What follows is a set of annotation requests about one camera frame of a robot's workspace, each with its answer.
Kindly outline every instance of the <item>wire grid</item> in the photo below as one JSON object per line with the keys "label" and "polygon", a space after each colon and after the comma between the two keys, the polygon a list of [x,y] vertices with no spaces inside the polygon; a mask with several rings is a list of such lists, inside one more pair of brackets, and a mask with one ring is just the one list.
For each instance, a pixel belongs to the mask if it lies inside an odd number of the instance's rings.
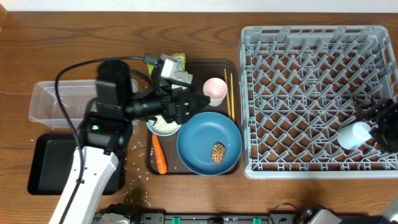
{"label": "wire grid", "polygon": [[384,64],[370,46],[244,44],[252,170],[398,169],[397,154],[382,153],[373,139],[352,151],[336,140],[356,106],[380,99]]}

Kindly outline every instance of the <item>black plastic tray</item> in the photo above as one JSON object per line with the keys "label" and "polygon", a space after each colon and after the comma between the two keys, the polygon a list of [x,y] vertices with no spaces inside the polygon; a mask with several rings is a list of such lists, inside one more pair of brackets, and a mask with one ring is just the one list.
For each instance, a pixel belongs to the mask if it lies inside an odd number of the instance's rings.
{"label": "black plastic tray", "polygon": [[[71,134],[43,134],[36,141],[27,191],[31,195],[60,195],[67,183],[76,148]],[[103,195],[117,192],[124,183],[122,165],[106,184]]]}
{"label": "black plastic tray", "polygon": [[[187,62],[185,70],[193,75],[192,84],[196,86],[198,94],[203,94],[203,85],[209,78],[220,78],[225,80],[224,69],[226,69],[226,74],[228,76],[228,88],[229,88],[229,97],[231,97],[231,89],[230,89],[230,76],[231,73],[234,77],[234,97],[235,97],[235,120],[239,117],[237,111],[239,110],[239,92],[236,90],[236,85],[238,85],[238,77],[236,76],[236,69],[235,65],[228,61],[228,60],[191,60]],[[214,111],[217,113],[224,114],[228,116],[228,104],[225,100],[219,106],[207,106],[204,111]],[[188,167],[184,165],[181,161],[180,157],[178,156],[177,152],[177,131],[172,136],[162,137],[159,136],[159,141],[162,145],[166,161],[168,171],[164,175],[197,175],[196,173],[192,172]],[[146,166],[153,174],[159,174],[157,171],[156,166],[156,159],[154,153],[151,155],[151,148],[152,148],[152,133],[148,130],[148,138],[147,138],[147,149],[146,149]],[[232,167],[229,171],[225,172],[223,175],[232,174],[236,171],[239,166],[239,161]]]}

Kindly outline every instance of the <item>wooden tabletop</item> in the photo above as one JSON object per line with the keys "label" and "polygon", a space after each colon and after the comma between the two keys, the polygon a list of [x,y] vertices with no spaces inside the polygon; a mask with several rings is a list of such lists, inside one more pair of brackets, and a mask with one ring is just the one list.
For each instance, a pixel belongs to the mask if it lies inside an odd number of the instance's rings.
{"label": "wooden tabletop", "polygon": [[[241,30],[255,25],[382,25],[398,52],[397,14],[9,12],[0,33],[0,222],[47,223],[59,200],[27,192],[36,139],[67,132],[29,121],[35,83],[54,80],[61,69],[84,60],[146,52],[185,52],[192,59],[227,59],[237,65]],[[130,64],[146,72],[142,62]],[[93,65],[64,79],[95,76]],[[142,90],[145,84],[138,82]],[[267,213],[290,202],[376,215],[397,193],[396,179],[249,180],[242,166],[232,175],[217,177],[146,174],[144,156],[139,156],[145,153],[145,122],[134,132],[129,148],[136,150],[127,157],[126,185],[102,197],[98,208],[125,203],[169,213]]]}

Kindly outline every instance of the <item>orange carrot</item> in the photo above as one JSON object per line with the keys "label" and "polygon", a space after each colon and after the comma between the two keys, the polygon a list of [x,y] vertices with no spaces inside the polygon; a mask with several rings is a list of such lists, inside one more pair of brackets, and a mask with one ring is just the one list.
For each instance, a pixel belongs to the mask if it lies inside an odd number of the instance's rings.
{"label": "orange carrot", "polygon": [[154,145],[157,170],[160,174],[167,173],[167,163],[164,157],[162,146],[156,134],[152,134],[152,144]]}

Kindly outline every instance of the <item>white cup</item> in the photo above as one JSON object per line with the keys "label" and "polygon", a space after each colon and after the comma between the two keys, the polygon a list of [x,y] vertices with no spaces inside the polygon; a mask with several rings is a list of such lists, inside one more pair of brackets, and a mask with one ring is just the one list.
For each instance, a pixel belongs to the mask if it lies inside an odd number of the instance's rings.
{"label": "white cup", "polygon": [[358,121],[340,128],[337,141],[343,148],[353,150],[372,137],[369,133],[371,130],[367,123]]}
{"label": "white cup", "polygon": [[203,92],[210,97],[210,106],[219,106],[228,92],[228,86],[220,78],[211,78],[203,85]]}

